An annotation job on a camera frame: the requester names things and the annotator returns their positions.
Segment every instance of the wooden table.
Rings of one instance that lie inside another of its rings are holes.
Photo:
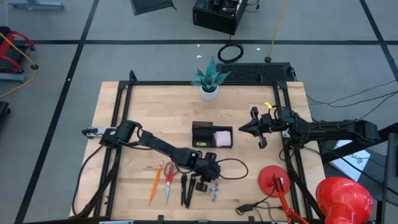
[[[102,84],[93,126],[110,125],[117,87],[117,82]],[[311,121],[303,83],[288,83],[288,87],[292,109],[302,118]],[[158,215],[164,215],[165,220],[247,221],[248,216],[254,216],[259,220],[255,211],[239,216],[235,208],[265,197],[257,184],[257,176],[261,169],[269,165],[285,169],[285,162],[278,157],[282,141],[280,133],[265,134],[268,146],[259,149],[258,139],[238,131],[238,128],[251,120],[249,112],[253,106],[257,106],[260,113],[266,113],[268,110],[264,105],[266,101],[275,103],[271,86],[220,86],[220,93],[214,101],[203,100],[199,89],[195,86],[133,86],[127,119],[141,123],[145,130],[176,147],[191,147],[192,121],[211,121],[217,126],[232,126],[234,129],[232,149],[196,149],[202,150],[203,153],[215,152],[218,155],[217,159],[231,157],[241,159],[248,165],[249,175],[242,180],[218,179],[220,191],[215,203],[211,202],[209,193],[194,191],[191,207],[187,210],[180,206],[180,174],[172,182],[168,205],[165,204],[165,177],[162,174],[155,199],[151,205],[148,205],[157,167],[161,160],[167,162],[169,158],[155,151],[123,148],[111,218],[156,220]],[[98,138],[88,140],[84,160],[98,148],[98,142]],[[308,143],[307,147],[318,150],[315,142]],[[83,209],[98,187],[104,152],[103,149],[95,155],[82,173],[76,198],[77,211]],[[312,151],[303,149],[301,152],[308,189],[315,196],[317,185],[325,178],[322,162],[320,156]],[[238,177],[245,173],[245,169],[237,162],[228,161],[221,163],[221,173],[225,177]],[[298,188],[297,190],[300,211],[305,216],[302,194]],[[291,206],[290,193],[286,194],[286,199]],[[270,198],[268,202],[271,206],[280,205],[278,198]],[[271,220],[268,210],[259,210],[264,220]],[[271,214],[275,220],[286,220],[282,210],[272,209]]]

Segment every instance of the white pot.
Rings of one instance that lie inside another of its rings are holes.
[[[205,100],[214,100],[218,95],[218,86],[217,86],[216,90],[212,93],[207,93],[207,92],[203,91],[202,86],[200,87],[200,90],[201,90],[201,97],[203,97],[203,99],[205,99]]]

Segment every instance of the orange pencil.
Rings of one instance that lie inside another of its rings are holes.
[[[150,199],[149,199],[149,204],[150,202],[154,199],[155,194],[156,194],[156,188],[157,188],[157,183],[159,183],[159,177],[160,177],[160,173],[162,172],[162,167],[163,167],[163,161],[159,164],[159,167],[157,168],[157,173],[156,173],[156,178],[155,178],[155,183],[154,186],[152,188],[152,193],[150,193]]]

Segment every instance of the red scissors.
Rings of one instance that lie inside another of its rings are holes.
[[[178,170],[173,162],[166,163],[164,167],[164,175],[166,176],[166,204],[169,201],[170,184],[172,183],[173,176],[177,174]]]

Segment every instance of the red lampshade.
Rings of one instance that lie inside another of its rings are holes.
[[[325,224],[360,224],[373,212],[371,194],[359,183],[344,177],[321,181],[316,196],[326,215]]]

